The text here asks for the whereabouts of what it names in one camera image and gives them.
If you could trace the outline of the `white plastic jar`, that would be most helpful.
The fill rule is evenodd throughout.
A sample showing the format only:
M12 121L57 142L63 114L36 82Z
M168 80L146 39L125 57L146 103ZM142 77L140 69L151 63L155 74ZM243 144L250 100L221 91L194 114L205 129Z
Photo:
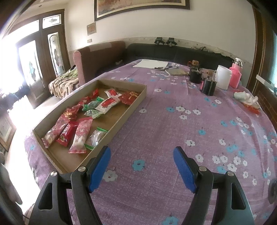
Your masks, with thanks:
M219 65L216 69L216 86L220 89L227 90L231 80L232 71L224 66Z

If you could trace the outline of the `clear yellow pastry packet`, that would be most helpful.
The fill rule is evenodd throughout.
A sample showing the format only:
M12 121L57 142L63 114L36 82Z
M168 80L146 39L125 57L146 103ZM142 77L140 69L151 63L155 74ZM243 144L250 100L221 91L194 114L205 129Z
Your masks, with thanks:
M87 138L85 142L85 147L89 150L93 150L99 142L102 140L102 138L106 135L108 131L106 129L102 129L100 127L97 127L94 132Z

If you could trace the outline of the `green clear candy packet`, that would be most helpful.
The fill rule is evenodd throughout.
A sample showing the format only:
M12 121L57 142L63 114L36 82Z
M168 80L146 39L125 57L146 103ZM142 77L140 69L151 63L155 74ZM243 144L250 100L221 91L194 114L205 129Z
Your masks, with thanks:
M96 109L90 109L84 113L85 116L91 117L93 119L100 117L102 114L103 113L101 111L96 110Z

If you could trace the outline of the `black canister front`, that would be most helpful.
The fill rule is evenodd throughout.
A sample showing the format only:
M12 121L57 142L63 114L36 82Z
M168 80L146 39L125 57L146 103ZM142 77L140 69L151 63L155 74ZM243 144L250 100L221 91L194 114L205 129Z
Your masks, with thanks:
M202 78L202 84L201 84L201 92L207 96L213 96L215 89L216 89L216 84L217 82L215 81L215 76L216 76L216 70L207 70L205 73L203 73L203 78Z

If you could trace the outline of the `red green-logo snack packet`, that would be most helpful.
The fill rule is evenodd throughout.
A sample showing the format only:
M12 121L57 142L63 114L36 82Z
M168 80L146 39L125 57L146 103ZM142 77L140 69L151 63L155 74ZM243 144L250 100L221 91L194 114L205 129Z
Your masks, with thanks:
M59 144L61 144L64 147L68 146L69 141L71 140L73 133L76 131L76 128L78 126L77 121L71 121L67 124L65 129L62 131L59 138L56 140Z

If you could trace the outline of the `pink white snack packet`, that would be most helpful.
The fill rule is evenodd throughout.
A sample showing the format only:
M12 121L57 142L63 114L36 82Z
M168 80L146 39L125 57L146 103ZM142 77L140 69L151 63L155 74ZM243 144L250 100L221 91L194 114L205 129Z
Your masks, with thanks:
M69 149L69 154L85 154L86 139L91 129L93 119L91 117L81 118L76 129L73 143Z
M62 133L62 131L64 130L64 128L67 126L69 122L70 120L63 114L58 118L58 120L56 121L56 124L42 138L42 142L45 148L50 147L50 145Z

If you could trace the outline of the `white red snack packet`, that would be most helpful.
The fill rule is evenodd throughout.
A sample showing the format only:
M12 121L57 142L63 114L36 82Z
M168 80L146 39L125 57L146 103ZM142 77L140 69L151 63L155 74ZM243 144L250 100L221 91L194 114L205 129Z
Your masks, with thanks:
M106 114L112 107L119 103L119 99L109 97L102 101L95 109Z

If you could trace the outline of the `red snack in tray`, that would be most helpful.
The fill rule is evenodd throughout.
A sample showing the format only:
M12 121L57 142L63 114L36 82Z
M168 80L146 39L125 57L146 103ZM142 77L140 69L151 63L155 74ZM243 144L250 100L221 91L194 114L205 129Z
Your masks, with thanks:
M105 93L107 94L107 97L111 97L115 100L119 100L120 96L122 96L122 94L118 93L114 88L105 90Z

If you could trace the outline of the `green white snack packet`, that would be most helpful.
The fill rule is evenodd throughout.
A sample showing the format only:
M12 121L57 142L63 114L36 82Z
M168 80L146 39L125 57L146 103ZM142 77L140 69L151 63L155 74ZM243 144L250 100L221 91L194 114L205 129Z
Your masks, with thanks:
M94 108L96 108L100 103L102 103L104 101L103 98L101 97L97 97L95 100L91 101L90 103L88 104L84 104L83 105L83 108L82 108L82 111L83 112L86 112L88 110L92 110Z

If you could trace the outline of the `black canister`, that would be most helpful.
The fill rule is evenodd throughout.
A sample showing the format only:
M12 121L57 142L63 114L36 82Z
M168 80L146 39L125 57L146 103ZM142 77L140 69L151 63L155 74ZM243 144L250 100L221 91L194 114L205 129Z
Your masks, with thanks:
M203 78L202 78L202 84L201 84L201 92L207 96L213 96L215 89L216 89L216 84L217 82L215 81L215 76L216 76L216 70L207 70L205 73L203 73Z
M188 62L189 71L189 81L195 84L201 83L202 74L199 70L199 62L197 60L192 60Z

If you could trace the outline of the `brown cardboard tray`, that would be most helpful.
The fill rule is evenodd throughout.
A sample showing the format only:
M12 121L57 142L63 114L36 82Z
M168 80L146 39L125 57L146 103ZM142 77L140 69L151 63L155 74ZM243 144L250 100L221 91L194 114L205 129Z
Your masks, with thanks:
M49 148L45 148L42 138L46 135L47 131L55 125L56 121L67 107L76 105L83 97L87 97L96 89L99 90L100 97L107 98L105 90L110 88L114 88L119 93L134 91L138 93L139 96L132 105L118 103L105 115L92 121L90 134L92 134L97 127L108 131L95 149L87 150L86 153L81 154L69 153L69 147L64 147L57 142L54 142ZM59 102L59 104L33 129L33 134L41 151L60 173L70 173L79 166L86 165L91 158L98 155L104 145L107 145L113 139L119 129L146 97L146 91L147 86L144 84L111 79L99 79L86 83Z

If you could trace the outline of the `purple floral tablecloth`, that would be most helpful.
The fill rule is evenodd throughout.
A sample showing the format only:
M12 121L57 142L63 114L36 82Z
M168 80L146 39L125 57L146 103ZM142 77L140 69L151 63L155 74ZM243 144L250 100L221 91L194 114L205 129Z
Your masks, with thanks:
M92 194L103 224L182 223L193 194L174 163L176 146L213 172L234 172L255 224L269 218L276 132L264 112L250 112L232 89L208 97L185 77L137 68L136 62L102 77L147 86L146 98L109 143L111 160Z

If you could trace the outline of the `patterned blanket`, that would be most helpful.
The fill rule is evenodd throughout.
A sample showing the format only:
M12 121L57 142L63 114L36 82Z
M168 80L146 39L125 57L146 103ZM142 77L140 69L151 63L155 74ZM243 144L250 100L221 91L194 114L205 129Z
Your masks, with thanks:
M64 98L68 96L79 84L77 68L68 70L63 75L58 76L48 85L50 94Z

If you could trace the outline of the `grey notebook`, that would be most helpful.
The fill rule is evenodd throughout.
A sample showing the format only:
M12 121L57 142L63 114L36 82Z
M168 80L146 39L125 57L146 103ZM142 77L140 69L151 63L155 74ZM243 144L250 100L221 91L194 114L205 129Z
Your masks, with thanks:
M189 72L184 71L182 68L169 68L165 72L171 76L186 76L189 74Z

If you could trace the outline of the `framed painting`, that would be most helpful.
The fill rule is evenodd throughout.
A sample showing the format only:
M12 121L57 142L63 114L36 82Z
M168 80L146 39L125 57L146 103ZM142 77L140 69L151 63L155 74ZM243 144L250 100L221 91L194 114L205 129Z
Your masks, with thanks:
M96 0L94 20L112 15L150 8L176 8L190 10L190 0Z

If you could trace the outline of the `small wall plaque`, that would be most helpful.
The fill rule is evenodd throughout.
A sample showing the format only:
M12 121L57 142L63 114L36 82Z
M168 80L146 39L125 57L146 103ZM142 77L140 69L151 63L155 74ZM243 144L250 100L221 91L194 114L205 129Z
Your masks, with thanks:
M96 33L97 32L97 30L96 30L96 22L93 22L93 23L87 25L86 29L87 29L87 35L88 36Z

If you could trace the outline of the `red cartoon snack packet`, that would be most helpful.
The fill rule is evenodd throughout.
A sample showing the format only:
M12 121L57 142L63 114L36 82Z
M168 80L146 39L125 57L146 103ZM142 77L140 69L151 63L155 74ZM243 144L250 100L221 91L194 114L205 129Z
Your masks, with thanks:
M66 110L63 112L63 115L65 118L67 118L70 121L74 121L77 119L77 113L79 111L80 105L74 105L72 107L66 108Z

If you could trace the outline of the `pink knitted-sleeve bottle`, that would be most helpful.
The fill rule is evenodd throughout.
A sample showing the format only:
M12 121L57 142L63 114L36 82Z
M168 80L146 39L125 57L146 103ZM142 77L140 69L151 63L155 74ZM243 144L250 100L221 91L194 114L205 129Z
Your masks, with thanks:
M232 71L229 85L236 89L241 79L241 73L243 69L243 61L240 58L235 58L232 66L229 68Z

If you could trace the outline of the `red shiny wrapper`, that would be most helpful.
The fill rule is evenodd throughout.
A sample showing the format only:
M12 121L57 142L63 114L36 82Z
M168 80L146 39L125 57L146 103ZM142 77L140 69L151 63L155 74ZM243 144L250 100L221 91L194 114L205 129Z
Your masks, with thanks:
M245 103L242 103L242 105L249 110L251 113L254 113L256 115L260 115L260 105L248 105Z

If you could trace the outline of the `black canister rear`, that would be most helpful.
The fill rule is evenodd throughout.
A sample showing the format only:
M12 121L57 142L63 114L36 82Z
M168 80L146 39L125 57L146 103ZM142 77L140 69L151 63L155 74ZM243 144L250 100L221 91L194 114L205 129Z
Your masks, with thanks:
M189 81L195 84L201 83L202 74L199 70L199 62L197 60L192 60L188 62L189 71Z

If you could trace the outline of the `wooden glass door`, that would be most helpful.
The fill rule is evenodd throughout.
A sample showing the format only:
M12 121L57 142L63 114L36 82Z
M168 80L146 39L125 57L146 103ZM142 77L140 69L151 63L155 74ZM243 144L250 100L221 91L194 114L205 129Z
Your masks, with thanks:
M11 30L12 34L26 32L16 42L16 50L33 108L50 97L49 83L70 68L64 16L64 9L46 12L19 22Z

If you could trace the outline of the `dark red gold snack bag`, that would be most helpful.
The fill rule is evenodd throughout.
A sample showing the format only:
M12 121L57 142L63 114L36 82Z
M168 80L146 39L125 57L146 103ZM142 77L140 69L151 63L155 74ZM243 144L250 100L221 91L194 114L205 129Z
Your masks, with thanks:
M139 93L134 91L127 91L119 97L119 100L126 105L131 105L139 96Z

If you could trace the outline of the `white paper sheet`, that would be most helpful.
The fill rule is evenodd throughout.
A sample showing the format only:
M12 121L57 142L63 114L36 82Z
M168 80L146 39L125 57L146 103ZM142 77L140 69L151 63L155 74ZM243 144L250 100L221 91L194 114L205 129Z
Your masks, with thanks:
M134 65L134 68L164 68L167 67L168 62L167 61L159 61L159 60L147 60L142 59L138 64Z

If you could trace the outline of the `black sofa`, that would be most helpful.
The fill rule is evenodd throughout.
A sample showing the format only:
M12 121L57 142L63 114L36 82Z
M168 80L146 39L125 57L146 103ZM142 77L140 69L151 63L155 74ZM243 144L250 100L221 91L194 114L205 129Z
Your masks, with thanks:
M219 65L230 68L233 59L220 53L201 51L185 47L169 47L156 44L130 44L123 53L124 64L139 59L160 60L174 62L186 66L188 62L196 60L201 68L215 70Z

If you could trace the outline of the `white crumpled cloth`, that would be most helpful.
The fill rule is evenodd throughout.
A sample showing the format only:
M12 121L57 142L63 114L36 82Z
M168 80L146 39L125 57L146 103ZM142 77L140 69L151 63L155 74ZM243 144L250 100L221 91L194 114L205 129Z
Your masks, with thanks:
M234 92L234 98L239 102L251 106L255 109L259 109L260 105L258 103L258 97L253 96L251 93L244 92Z

